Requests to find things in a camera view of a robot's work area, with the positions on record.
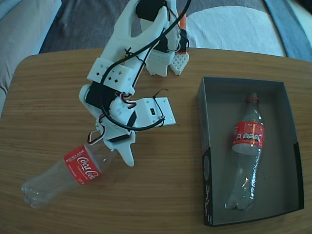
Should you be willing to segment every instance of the wood grain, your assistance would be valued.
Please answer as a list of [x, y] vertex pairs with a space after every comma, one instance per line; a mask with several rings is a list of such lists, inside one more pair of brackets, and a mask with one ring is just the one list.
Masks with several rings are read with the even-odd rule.
[[[137, 134], [136, 165], [117, 163], [106, 175], [32, 210], [22, 199], [25, 179], [85, 143], [94, 119], [78, 99], [101, 49], [31, 56], [18, 67], [0, 121], [0, 233], [239, 233], [312, 232], [312, 64], [289, 58], [190, 49], [180, 77], [143, 72], [136, 99], [159, 89], [177, 125]], [[285, 82], [300, 143], [305, 209], [221, 228], [203, 225], [201, 152], [196, 94], [203, 76]]]

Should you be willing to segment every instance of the bottle cap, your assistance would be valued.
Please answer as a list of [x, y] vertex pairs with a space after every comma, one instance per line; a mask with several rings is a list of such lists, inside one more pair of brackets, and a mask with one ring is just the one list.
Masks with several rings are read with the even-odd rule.
[[257, 95], [256, 93], [250, 93], [250, 94], [248, 94], [248, 95], [246, 96], [245, 102], [246, 102], [246, 103], [251, 103], [251, 102], [259, 103], [258, 95]]

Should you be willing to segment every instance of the red bottle label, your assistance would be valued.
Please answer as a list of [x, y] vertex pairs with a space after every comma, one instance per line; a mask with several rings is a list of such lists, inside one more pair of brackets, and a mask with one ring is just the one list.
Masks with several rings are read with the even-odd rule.
[[75, 180], [81, 185], [101, 174], [84, 146], [80, 146], [65, 155], [64, 162]]
[[239, 122], [235, 126], [233, 145], [253, 144], [263, 148], [264, 135], [264, 125], [253, 121]]

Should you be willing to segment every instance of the open box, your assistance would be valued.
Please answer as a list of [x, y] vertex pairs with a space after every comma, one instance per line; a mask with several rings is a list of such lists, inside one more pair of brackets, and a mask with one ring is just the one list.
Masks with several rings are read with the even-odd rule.
[[[257, 172], [254, 207], [225, 209], [234, 184], [237, 158], [231, 156], [234, 127], [246, 95], [256, 92], [266, 126]], [[282, 82], [204, 78], [199, 91], [204, 219], [216, 227], [274, 217], [304, 208], [299, 145], [287, 92]]]

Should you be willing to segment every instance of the clear plastic bottle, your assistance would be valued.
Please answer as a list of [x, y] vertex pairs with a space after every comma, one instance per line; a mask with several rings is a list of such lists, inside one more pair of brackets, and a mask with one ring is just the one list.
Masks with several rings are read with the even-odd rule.
[[103, 143], [84, 145], [65, 155], [51, 168], [21, 187], [32, 208], [42, 208], [57, 195], [98, 177], [113, 161], [115, 152]]
[[256, 93], [247, 95], [242, 120], [235, 126], [232, 156], [237, 157], [235, 183], [227, 209], [248, 211], [253, 204], [256, 174], [265, 141], [265, 126]]

